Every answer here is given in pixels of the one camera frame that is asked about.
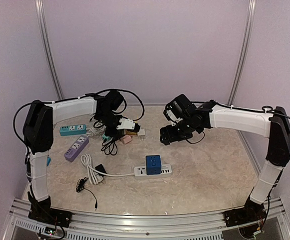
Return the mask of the white power strip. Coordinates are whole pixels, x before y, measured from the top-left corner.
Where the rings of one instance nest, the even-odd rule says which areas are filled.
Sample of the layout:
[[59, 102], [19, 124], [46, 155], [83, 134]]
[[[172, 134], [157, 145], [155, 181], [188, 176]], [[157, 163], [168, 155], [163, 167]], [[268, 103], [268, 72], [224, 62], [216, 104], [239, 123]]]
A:
[[134, 168], [134, 177], [137, 180], [168, 178], [172, 175], [172, 167], [170, 164], [163, 164], [160, 174], [147, 175], [145, 166], [136, 166]]

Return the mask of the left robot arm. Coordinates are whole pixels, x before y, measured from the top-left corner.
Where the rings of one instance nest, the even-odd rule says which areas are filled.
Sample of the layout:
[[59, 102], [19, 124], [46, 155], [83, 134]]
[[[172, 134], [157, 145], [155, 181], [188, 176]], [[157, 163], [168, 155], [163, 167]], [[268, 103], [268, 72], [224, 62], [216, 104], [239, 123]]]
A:
[[126, 118], [117, 109], [125, 103], [121, 89], [106, 89], [83, 96], [57, 101], [34, 100], [29, 107], [22, 136], [17, 138], [25, 145], [26, 176], [29, 182], [27, 193], [30, 201], [28, 217], [32, 220], [63, 228], [69, 226], [72, 213], [51, 208], [47, 189], [47, 157], [53, 144], [53, 127], [64, 120], [93, 115], [105, 125], [109, 134], [117, 138], [122, 130], [138, 131], [136, 120]]

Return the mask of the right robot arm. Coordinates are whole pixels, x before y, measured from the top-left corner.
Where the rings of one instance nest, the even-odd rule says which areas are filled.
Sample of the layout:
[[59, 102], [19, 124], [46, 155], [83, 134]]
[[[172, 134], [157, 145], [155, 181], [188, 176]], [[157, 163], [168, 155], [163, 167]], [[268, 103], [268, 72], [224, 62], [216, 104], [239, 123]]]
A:
[[160, 129], [160, 142], [189, 142], [193, 133], [206, 129], [235, 130], [262, 138], [267, 143], [264, 163], [258, 179], [242, 207], [224, 212], [227, 227], [265, 223], [269, 215], [270, 196], [290, 162], [290, 116], [281, 107], [261, 109], [226, 105], [215, 100], [195, 102], [181, 94], [163, 110], [169, 125]]

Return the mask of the dark blue cube socket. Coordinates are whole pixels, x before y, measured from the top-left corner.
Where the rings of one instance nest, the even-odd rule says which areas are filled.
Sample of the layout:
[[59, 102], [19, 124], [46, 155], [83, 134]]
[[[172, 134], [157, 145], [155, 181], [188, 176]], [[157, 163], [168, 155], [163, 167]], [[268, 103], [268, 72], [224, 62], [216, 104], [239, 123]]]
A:
[[147, 155], [145, 161], [147, 175], [159, 175], [161, 173], [162, 164], [160, 155]]

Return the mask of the pink plug adapter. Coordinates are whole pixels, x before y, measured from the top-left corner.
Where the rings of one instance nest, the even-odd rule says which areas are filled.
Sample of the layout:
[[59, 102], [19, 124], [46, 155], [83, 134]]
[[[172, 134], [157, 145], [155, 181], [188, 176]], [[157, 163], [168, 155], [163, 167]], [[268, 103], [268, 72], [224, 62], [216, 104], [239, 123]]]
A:
[[125, 135], [125, 136], [123, 136], [123, 137], [120, 138], [120, 141], [121, 141], [124, 145], [126, 145], [126, 144], [128, 144], [128, 143], [130, 143], [130, 142], [132, 141], [132, 136], [130, 136], [130, 135]]

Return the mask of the blue plug adapter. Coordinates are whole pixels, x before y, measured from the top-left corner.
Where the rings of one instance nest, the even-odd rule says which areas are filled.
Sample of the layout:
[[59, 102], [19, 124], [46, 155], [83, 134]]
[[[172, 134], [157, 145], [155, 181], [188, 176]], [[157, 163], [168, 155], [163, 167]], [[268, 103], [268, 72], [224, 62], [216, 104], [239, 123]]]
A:
[[46, 166], [48, 167], [51, 163], [51, 157], [47, 156], [47, 160], [46, 160]]

